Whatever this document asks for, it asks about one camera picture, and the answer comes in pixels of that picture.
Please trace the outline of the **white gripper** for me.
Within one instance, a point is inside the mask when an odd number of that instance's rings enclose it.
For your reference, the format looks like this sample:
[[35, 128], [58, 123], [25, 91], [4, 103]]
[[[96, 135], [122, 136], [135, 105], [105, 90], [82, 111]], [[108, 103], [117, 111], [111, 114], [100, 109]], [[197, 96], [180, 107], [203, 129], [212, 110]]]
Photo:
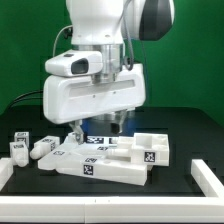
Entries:
[[78, 144], [84, 140], [81, 119], [116, 112], [110, 127], [113, 134], [123, 131], [127, 111], [146, 99], [143, 66], [123, 70], [110, 83], [93, 84], [90, 76], [64, 78], [49, 76], [44, 84], [44, 116], [55, 124], [69, 123]]

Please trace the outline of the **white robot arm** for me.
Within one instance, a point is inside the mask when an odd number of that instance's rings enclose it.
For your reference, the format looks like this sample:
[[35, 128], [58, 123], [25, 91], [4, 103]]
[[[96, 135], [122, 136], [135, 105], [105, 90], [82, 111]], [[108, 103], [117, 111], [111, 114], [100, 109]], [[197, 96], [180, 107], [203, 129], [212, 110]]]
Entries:
[[43, 110], [55, 123], [68, 123], [81, 144], [82, 121], [113, 114], [120, 133], [129, 110], [146, 99], [143, 65], [131, 41], [161, 39], [174, 23], [173, 0], [66, 0], [72, 48], [45, 63]]

